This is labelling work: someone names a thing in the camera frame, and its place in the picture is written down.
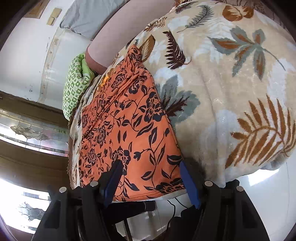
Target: floor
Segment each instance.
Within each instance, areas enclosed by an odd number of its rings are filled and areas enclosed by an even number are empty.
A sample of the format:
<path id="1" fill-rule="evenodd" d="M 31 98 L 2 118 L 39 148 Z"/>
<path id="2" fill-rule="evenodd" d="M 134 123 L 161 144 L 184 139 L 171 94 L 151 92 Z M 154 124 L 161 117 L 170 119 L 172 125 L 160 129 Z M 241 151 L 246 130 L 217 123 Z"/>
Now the floor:
<path id="1" fill-rule="evenodd" d="M 278 170 L 259 170 L 238 178 L 256 207 L 269 235 L 270 241 L 283 241 L 296 222 L 296 152 Z M 191 206 L 187 194 L 177 198 L 184 206 Z M 176 216 L 185 209 L 177 200 Z M 152 240 L 167 228 L 174 207 L 166 200 L 156 201 L 157 209 L 128 219 L 134 241 Z M 116 225 L 125 236 L 123 224 Z"/>

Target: silver bolt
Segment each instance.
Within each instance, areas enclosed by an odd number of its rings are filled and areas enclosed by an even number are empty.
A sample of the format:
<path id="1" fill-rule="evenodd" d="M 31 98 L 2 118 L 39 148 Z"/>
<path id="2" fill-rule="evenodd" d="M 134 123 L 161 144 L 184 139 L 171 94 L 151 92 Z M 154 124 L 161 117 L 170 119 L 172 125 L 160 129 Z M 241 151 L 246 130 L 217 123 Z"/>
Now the silver bolt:
<path id="1" fill-rule="evenodd" d="M 66 188 L 66 187 L 61 187 L 61 188 L 59 189 L 59 192 L 60 192 L 60 193 L 64 193 L 65 191 L 67 191 L 67 188 Z"/>
<path id="2" fill-rule="evenodd" d="M 242 186 L 237 186 L 237 190 L 238 190 L 239 192 L 242 192 L 242 191 L 244 190 L 244 188 L 243 188 Z"/>
<path id="3" fill-rule="evenodd" d="M 98 183 L 97 181 L 91 181 L 91 184 L 90 184 L 90 185 L 91 185 L 92 187 L 95 187 L 95 186 L 97 186 L 98 184 L 99 184 L 99 183 Z"/>
<path id="4" fill-rule="evenodd" d="M 207 187 L 211 187 L 211 186 L 213 186 L 213 183 L 211 181 L 205 181 L 205 185 Z"/>

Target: gray pillow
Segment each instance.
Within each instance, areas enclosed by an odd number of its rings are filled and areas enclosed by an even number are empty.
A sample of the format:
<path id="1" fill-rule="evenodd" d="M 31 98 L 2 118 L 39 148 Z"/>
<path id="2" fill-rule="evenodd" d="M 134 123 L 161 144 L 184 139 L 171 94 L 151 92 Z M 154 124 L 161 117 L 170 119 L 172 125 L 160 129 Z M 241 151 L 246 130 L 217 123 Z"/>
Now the gray pillow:
<path id="1" fill-rule="evenodd" d="M 60 27 L 93 40 L 106 22 L 129 0 L 76 0 Z"/>

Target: orange floral fabric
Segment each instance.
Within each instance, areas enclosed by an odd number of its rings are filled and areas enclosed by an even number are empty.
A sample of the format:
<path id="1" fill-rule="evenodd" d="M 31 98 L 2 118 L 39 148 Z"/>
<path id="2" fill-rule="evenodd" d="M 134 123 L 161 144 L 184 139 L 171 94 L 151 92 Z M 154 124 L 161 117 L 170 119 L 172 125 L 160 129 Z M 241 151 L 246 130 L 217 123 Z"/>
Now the orange floral fabric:
<path id="1" fill-rule="evenodd" d="M 98 180 L 115 160 L 123 175 L 114 200 L 138 201 L 184 189 L 174 131 L 153 78 L 132 45 L 90 105 L 82 110 L 81 186 Z"/>

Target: green checkered cloth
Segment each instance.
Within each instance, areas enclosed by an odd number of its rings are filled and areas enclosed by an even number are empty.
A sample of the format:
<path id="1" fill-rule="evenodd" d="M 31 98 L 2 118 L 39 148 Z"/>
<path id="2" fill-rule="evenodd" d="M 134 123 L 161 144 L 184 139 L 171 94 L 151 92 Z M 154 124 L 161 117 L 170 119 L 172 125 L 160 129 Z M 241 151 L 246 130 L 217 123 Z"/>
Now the green checkered cloth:
<path id="1" fill-rule="evenodd" d="M 86 64 L 85 54 L 72 60 L 63 92 L 63 113 L 67 120 L 70 120 L 73 110 L 93 78 L 94 73 Z"/>

